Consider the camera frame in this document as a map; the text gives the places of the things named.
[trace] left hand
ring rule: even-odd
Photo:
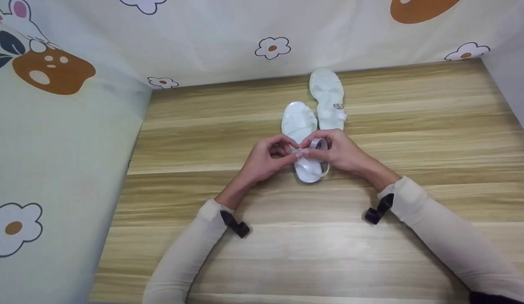
[[[251,184],[268,179],[302,157],[301,152],[292,153],[290,146],[298,148],[297,143],[284,134],[260,140],[252,147],[237,176]]]
[[[260,140],[250,151],[239,173],[216,196],[215,201],[235,210],[250,187],[303,157],[302,152],[292,153],[290,146],[298,148],[297,143],[284,134]]]

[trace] white sandal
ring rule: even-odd
[[[342,104],[345,90],[339,77],[327,68],[316,69],[310,74],[309,88],[318,102],[320,130],[344,130],[347,117]]]
[[[305,137],[316,131],[318,120],[312,110],[301,101],[295,101],[286,106],[282,115],[281,131],[283,134],[292,138],[300,144]],[[310,144],[310,148],[328,149],[326,140],[315,138]],[[322,172],[320,161],[312,158],[300,158],[294,163],[297,178],[304,183],[314,183],[327,175],[329,164],[325,172]]]

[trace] white sleeve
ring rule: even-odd
[[[470,223],[430,198],[408,177],[378,194],[395,198],[391,211],[472,291],[524,302],[524,275]]]
[[[162,257],[144,291],[145,304],[184,304],[194,277],[227,226],[220,211],[233,210],[207,201]]]

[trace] hand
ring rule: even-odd
[[[302,157],[301,152],[293,154],[290,146],[298,148],[297,143],[284,134],[260,140],[250,151],[237,176],[252,184],[268,179]]]
[[[306,149],[315,138],[324,138],[329,149]],[[397,173],[360,149],[341,129],[314,131],[299,147],[303,149],[304,157],[326,161],[341,170],[361,176],[378,192],[401,179]]]
[[[329,149],[306,149],[315,138],[325,139],[328,142]],[[360,175],[364,167],[376,162],[341,129],[314,131],[301,142],[299,147],[304,149],[302,150],[304,157],[329,162],[331,165],[354,175]]]
[[[215,201],[235,210],[252,186],[302,157],[301,152],[292,153],[290,146],[298,148],[297,143],[284,134],[259,141],[250,151],[239,173],[216,196]]]

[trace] black clip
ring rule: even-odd
[[[393,206],[393,198],[395,198],[395,194],[393,193],[384,196],[378,203],[376,209],[369,208],[365,212],[365,219],[367,221],[370,221],[374,225],[378,224],[378,222],[380,221],[380,219],[382,219],[382,216],[384,216],[386,211],[391,209],[391,207]]]
[[[230,227],[233,232],[235,232],[241,239],[250,232],[250,228],[245,222],[238,224],[233,215],[229,214],[229,212],[221,210],[221,217],[223,217],[225,224]]]

